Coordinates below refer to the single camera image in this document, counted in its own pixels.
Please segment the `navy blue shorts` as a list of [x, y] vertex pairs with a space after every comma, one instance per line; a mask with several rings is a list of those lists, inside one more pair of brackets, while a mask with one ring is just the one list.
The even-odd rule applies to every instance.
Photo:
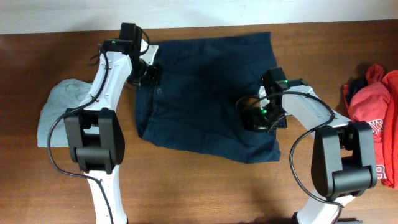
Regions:
[[159, 42], [160, 80], [136, 91], [139, 137], [156, 146], [245, 164], [277, 162], [274, 133], [244, 128], [236, 102], [277, 65], [270, 32]]

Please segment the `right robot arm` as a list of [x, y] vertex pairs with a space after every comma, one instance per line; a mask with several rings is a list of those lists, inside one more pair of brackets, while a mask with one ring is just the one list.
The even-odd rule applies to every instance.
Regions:
[[[286, 128], [288, 115], [306, 131], [293, 143], [289, 166], [299, 187], [308, 195], [304, 207], [279, 223], [360, 223], [343, 218], [348, 203], [377, 184], [373, 131], [365, 121], [340, 115], [314, 92], [305, 80], [289, 80], [282, 68], [271, 68], [261, 78], [257, 94], [243, 96], [235, 104], [244, 127], [255, 132]], [[294, 166], [294, 152], [307, 136], [314, 139], [309, 191]]]

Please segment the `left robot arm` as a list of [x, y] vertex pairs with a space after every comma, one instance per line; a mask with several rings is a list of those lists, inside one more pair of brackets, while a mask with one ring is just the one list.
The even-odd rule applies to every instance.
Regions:
[[119, 36], [98, 47], [98, 70], [87, 95], [62, 117], [77, 177], [90, 186], [97, 223], [128, 223], [119, 171], [125, 140], [116, 110], [125, 83], [155, 86], [160, 67], [154, 60], [158, 45], [135, 23], [123, 22]]

